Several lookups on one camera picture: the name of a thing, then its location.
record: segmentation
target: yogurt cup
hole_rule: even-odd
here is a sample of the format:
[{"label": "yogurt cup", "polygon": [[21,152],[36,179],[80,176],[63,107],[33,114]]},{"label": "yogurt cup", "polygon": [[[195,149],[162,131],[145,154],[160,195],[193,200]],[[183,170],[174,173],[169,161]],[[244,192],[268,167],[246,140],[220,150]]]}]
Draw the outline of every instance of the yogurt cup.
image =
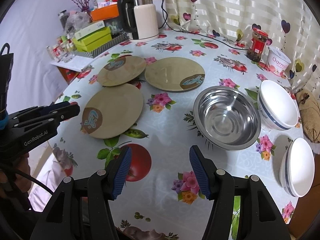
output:
[{"label": "yogurt cup", "polygon": [[273,74],[282,76],[288,65],[291,63],[291,60],[278,48],[271,46],[268,48],[269,54],[267,58],[267,66]]}]

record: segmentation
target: plastic bag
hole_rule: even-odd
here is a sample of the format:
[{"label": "plastic bag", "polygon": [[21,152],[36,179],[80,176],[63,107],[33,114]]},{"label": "plastic bag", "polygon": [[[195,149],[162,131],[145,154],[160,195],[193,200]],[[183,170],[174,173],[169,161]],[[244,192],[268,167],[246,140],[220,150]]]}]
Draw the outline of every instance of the plastic bag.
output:
[{"label": "plastic bag", "polygon": [[76,31],[87,27],[91,22],[90,16],[85,12],[71,14],[66,22],[65,34],[75,33]]}]

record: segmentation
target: jar with red lid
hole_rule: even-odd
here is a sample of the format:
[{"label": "jar with red lid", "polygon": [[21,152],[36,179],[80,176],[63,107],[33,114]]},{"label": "jar with red lid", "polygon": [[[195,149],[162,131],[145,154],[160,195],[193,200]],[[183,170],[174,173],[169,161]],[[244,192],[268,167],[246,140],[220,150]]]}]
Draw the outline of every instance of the jar with red lid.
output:
[{"label": "jar with red lid", "polygon": [[247,57],[254,62],[260,62],[261,54],[267,42],[268,34],[260,29],[253,28],[252,45],[247,51]]}]

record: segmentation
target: brown patch on plate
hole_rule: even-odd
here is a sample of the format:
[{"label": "brown patch on plate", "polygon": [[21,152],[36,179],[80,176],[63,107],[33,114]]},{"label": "brown patch on plate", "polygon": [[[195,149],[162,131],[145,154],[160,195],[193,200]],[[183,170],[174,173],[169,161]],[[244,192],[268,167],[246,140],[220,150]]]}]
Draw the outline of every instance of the brown patch on plate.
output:
[{"label": "brown patch on plate", "polygon": [[191,77],[187,77],[180,82],[180,87],[183,90],[188,90],[200,86],[204,81],[204,74],[195,74]]},{"label": "brown patch on plate", "polygon": [[112,71],[121,68],[126,62],[126,57],[117,58],[104,66],[104,69]]},{"label": "brown patch on plate", "polygon": [[102,125],[102,113],[99,109],[86,107],[82,115],[82,124],[88,134],[93,133]]}]

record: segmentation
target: power cord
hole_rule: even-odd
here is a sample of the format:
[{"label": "power cord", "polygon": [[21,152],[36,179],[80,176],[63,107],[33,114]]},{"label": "power cord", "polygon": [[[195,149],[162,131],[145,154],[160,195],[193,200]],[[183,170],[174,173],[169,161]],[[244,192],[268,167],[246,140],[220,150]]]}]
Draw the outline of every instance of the power cord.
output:
[{"label": "power cord", "polygon": [[191,33],[191,34],[197,34],[197,35],[200,35],[200,36],[202,36],[202,37],[209,38],[209,39],[212,39],[212,40],[215,40],[215,41],[221,42],[221,43],[223,43],[224,45],[226,45],[226,46],[228,46],[229,48],[232,48],[232,49],[237,49],[237,50],[246,50],[246,51],[248,50],[248,49],[240,49],[240,48],[232,47],[232,46],[230,46],[230,45],[226,44],[226,43],[225,43],[225,42],[223,42],[223,41],[220,41],[220,40],[217,40],[217,39],[215,39],[215,38],[211,38],[211,37],[208,37],[208,36],[202,35],[202,34],[200,34],[200,33],[192,33],[192,32],[187,32],[187,31],[177,31],[177,30],[172,29],[172,28],[169,26],[169,24],[167,23],[168,13],[167,13],[167,11],[163,8],[163,4],[164,4],[164,0],[162,0],[162,3],[161,3],[162,17],[163,17],[163,19],[164,19],[164,23],[163,23],[163,25],[162,25],[160,28],[162,28],[162,27],[166,24],[166,25],[167,25],[171,30],[173,30],[173,31],[175,31],[175,32],[178,32],[178,33]]},{"label": "power cord", "polygon": [[14,173],[14,174],[18,174],[22,177],[25,177],[26,179],[32,181],[33,183],[39,185],[41,188],[45,189],[47,192],[49,192],[51,195],[53,195],[53,191],[51,189],[49,189],[45,184],[41,183],[39,180],[33,178],[32,176],[22,172],[22,171],[19,171],[9,165],[6,165],[6,164],[3,164],[3,163],[0,163],[0,169],[3,169],[5,171],[8,171],[8,172],[11,172],[11,173]]}]

